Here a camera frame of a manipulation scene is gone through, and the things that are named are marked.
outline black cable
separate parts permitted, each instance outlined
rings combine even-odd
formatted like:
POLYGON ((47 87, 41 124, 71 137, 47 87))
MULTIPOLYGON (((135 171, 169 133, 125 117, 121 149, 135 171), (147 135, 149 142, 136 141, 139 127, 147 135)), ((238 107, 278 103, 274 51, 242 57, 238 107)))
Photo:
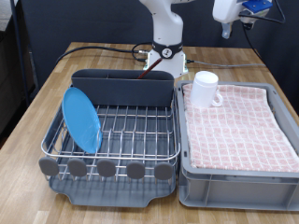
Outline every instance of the black cable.
POLYGON ((254 51, 254 53, 261 59, 261 61, 265 64, 265 62, 263 61, 262 59, 262 56, 259 54, 259 52, 252 46, 250 40, 249 40, 249 37, 247 35, 247 32, 246 32, 246 25, 242 22, 242 27, 243 27, 243 31, 244 31, 244 35, 245 35, 245 38, 247 39, 247 42, 249 43, 250 47, 252 48, 252 50, 254 51))
POLYGON ((12 18, 13 18, 13 22, 14 22, 14 26, 15 26, 16 38, 17 38, 17 46, 18 46, 19 60, 20 60, 20 66, 21 66, 21 76, 22 76, 22 82, 23 82, 23 87, 24 87, 24 92, 25 92, 26 105, 28 107, 30 102, 29 102, 29 94, 28 94, 28 88, 27 88, 27 78, 26 78, 26 73, 25 73, 24 60, 23 60, 22 52, 21 52, 21 39, 20 39, 20 33, 19 33, 19 25, 18 25, 18 21, 17 21, 17 19, 18 19, 17 11, 16 11, 14 0, 10 0, 10 6, 11 6, 12 18))
POLYGON ((240 12, 239 17, 248 17, 248 18, 258 19, 258 20, 262 20, 262 21, 272 21, 272 22, 275 22, 275 23, 283 24, 283 23, 286 22, 286 17, 283 14, 283 11, 282 11, 282 9, 279 5, 278 0, 274 0, 274 1, 277 4, 277 8, 278 8, 278 11, 279 11, 279 13, 282 17, 282 21, 278 21, 278 20, 274 20, 274 19, 270 19, 270 18, 265 18, 265 17, 259 17, 259 16, 243 15, 243 14, 241 14, 242 12, 240 12))
POLYGON ((136 52, 136 50, 135 50, 135 49, 136 49, 138 46, 140 46, 140 45, 151 45, 151 44, 152 44, 151 42, 145 42, 145 43, 136 44, 136 45, 132 48, 132 56, 133 56, 133 58, 134 58, 135 60, 139 61, 139 62, 144 63, 144 62, 146 61, 146 59, 138 59, 138 58, 136 58, 136 56, 135 56, 135 52, 136 52))
POLYGON ((86 46, 86 47, 81 47, 81 48, 77 48, 77 49, 72 49, 72 50, 69 50, 68 52, 64 53, 62 56, 60 56, 57 61, 56 61, 56 64, 63 58, 65 57, 66 55, 70 54, 70 53, 73 53, 75 51, 78 51, 78 50, 82 50, 82 49, 106 49, 106 50, 112 50, 112 51, 116 51, 116 52, 121 52, 121 53, 138 53, 139 51, 138 50, 129 50, 129 49, 113 49, 113 48, 107 48, 107 47, 100 47, 100 46, 86 46))

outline mug handle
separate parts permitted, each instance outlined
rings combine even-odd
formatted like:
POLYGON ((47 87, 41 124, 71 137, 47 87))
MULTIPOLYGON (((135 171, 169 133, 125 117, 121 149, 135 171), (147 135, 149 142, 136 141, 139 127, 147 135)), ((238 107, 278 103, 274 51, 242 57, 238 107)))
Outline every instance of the mug handle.
POLYGON ((219 102, 217 103, 216 101, 213 100, 213 105, 214 106, 221 106, 223 104, 223 97, 221 96, 221 93, 219 92, 219 90, 216 91, 216 96, 219 99, 219 102))

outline wooden table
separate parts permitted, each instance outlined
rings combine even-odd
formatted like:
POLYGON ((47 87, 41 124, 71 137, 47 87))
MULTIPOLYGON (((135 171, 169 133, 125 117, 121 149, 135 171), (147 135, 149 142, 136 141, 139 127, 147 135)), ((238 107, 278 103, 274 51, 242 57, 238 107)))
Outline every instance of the wooden table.
MULTIPOLYGON (((72 43, 82 46, 131 49, 130 45, 72 43)), ((260 63, 251 49, 184 48, 189 59, 206 63, 260 63)), ((178 191, 156 199, 146 208, 108 208, 72 205, 64 195, 55 194, 40 172, 44 156, 40 143, 49 128, 74 72, 83 68, 142 69, 130 54, 87 49, 66 56, 56 66, 30 108, 0 151, 0 223, 299 223, 299 213, 188 208, 178 200, 178 191)), ((190 73, 179 79, 193 79, 200 70, 216 73, 221 81, 267 82, 299 124, 299 118, 265 67, 223 69, 190 64, 190 73)))

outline wire dish rack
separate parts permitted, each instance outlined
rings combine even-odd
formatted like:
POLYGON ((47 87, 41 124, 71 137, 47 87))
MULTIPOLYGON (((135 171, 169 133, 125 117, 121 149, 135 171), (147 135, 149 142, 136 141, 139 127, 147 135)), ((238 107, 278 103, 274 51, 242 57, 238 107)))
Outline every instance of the wire dish rack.
POLYGON ((71 203, 145 207, 173 192, 180 144, 176 99, 169 107, 97 105, 103 141, 95 154, 76 145, 59 108, 39 162, 50 187, 71 203))

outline wire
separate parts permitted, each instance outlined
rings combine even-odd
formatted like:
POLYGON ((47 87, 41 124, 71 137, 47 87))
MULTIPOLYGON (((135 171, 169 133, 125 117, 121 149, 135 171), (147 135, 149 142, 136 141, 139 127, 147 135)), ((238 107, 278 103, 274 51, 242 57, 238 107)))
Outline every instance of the wire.
POLYGON ((265 66, 263 63, 245 63, 245 64, 216 64, 216 63, 203 63, 194 60, 187 60, 187 63, 201 63, 205 65, 212 65, 218 67, 246 67, 246 66, 265 66))
POLYGON ((78 51, 78 50, 82 50, 82 49, 106 49, 106 50, 112 50, 112 51, 116 51, 116 52, 121 52, 121 53, 139 53, 139 50, 129 50, 129 49, 113 49, 113 48, 107 48, 107 47, 99 47, 99 46, 86 46, 86 47, 81 47, 81 48, 77 48, 77 49, 72 49, 72 50, 69 50, 68 52, 64 53, 63 55, 61 55, 57 61, 56 61, 56 64, 63 58, 65 57, 66 55, 70 54, 70 53, 73 53, 75 51, 78 51))
POLYGON ((151 42, 145 42, 145 43, 136 44, 136 45, 132 48, 132 56, 133 56, 133 58, 134 58, 135 60, 139 61, 139 62, 144 63, 144 62, 146 61, 146 59, 138 59, 138 58, 136 58, 136 56, 135 56, 135 52, 136 52, 136 50, 135 50, 135 49, 136 49, 138 46, 140 46, 140 45, 151 45, 151 44, 152 44, 151 42))
POLYGON ((242 27, 243 27, 243 32, 244 32, 244 35, 245 35, 245 38, 247 39, 247 42, 249 43, 250 47, 252 48, 252 50, 254 51, 254 53, 261 59, 261 61, 265 64, 265 62, 263 61, 262 59, 262 56, 259 54, 259 52, 252 46, 250 40, 249 40, 249 37, 247 35, 247 32, 246 32, 246 29, 245 29, 245 24, 244 23, 241 23, 242 24, 242 27))
POLYGON ((241 14, 242 12, 239 13, 239 17, 248 17, 248 18, 258 19, 258 20, 262 20, 262 21, 271 21, 271 22, 283 24, 283 23, 286 22, 286 17, 283 14, 283 11, 282 11, 282 9, 280 7, 280 4, 279 4, 278 0, 274 0, 274 1, 277 4, 277 8, 278 8, 278 11, 279 11, 279 13, 280 13, 280 15, 282 17, 282 21, 278 21, 278 20, 274 20, 274 19, 269 19, 269 18, 265 18, 265 17, 259 17, 259 16, 243 15, 243 14, 241 14))

